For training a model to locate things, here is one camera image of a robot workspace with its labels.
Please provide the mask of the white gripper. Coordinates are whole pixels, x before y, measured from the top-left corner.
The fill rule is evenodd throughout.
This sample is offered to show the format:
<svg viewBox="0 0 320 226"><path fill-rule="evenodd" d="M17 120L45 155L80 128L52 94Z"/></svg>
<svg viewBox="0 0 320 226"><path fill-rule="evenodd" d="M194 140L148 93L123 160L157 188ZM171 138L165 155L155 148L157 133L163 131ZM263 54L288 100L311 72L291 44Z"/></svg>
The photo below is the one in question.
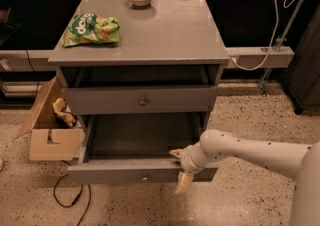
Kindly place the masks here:
<svg viewBox="0 0 320 226"><path fill-rule="evenodd" d="M181 167L186 171L178 174L175 193L185 193L193 182L193 174L204 170L211 162L211 157L202 150L199 144L189 145L183 150L173 149L169 153L176 158L180 158Z"/></svg>

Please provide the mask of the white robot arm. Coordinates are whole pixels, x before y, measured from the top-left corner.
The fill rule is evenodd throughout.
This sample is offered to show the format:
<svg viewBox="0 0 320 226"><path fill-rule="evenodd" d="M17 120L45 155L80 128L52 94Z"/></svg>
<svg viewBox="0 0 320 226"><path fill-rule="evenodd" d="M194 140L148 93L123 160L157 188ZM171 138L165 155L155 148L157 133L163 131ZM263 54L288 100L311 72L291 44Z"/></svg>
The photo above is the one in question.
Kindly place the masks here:
<svg viewBox="0 0 320 226"><path fill-rule="evenodd" d="M320 143L293 144L241 139L216 129L199 141L170 152L180 161L175 192L181 194L207 165L237 157L295 181L289 226L320 226Z"/></svg>

